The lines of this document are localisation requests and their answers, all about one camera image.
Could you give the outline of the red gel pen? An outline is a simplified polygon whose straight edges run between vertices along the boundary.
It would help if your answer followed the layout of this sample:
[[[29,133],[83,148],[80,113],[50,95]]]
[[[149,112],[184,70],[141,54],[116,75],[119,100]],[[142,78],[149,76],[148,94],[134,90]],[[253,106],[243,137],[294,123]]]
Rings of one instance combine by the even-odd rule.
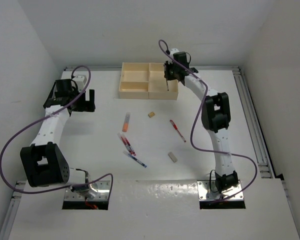
[[[177,125],[175,124],[175,122],[172,119],[170,119],[169,122],[171,123],[171,125],[173,126],[173,128],[176,130],[176,132],[178,133],[178,135],[181,137],[182,141],[184,143],[186,143],[187,142],[186,139],[184,138],[184,136],[179,131],[179,129],[178,129]]]

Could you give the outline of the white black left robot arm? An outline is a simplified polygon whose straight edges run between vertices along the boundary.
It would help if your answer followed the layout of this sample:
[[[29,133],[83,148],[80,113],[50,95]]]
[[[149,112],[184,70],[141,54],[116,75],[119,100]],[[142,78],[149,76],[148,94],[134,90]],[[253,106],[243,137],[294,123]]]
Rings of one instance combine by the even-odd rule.
[[[88,196],[91,187],[83,186],[89,182],[88,172],[70,168],[62,154],[59,144],[63,129],[72,112],[94,112],[95,91],[89,90],[86,99],[84,87],[85,75],[77,75],[54,82],[45,101],[46,119],[42,122],[38,134],[30,146],[20,151],[22,165],[31,187],[74,185],[74,191]]]

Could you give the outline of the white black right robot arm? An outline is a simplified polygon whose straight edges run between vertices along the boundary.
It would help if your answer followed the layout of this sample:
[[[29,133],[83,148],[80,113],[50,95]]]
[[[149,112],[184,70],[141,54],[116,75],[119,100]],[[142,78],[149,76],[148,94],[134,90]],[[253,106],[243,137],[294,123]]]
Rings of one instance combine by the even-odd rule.
[[[171,48],[165,53],[169,57],[164,63],[166,80],[178,80],[202,103],[199,110],[201,122],[210,136],[215,157],[214,184],[217,192],[222,193],[236,186],[239,181],[228,142],[228,128],[231,121],[229,96],[203,82],[199,72],[194,67],[190,68],[186,52]]]

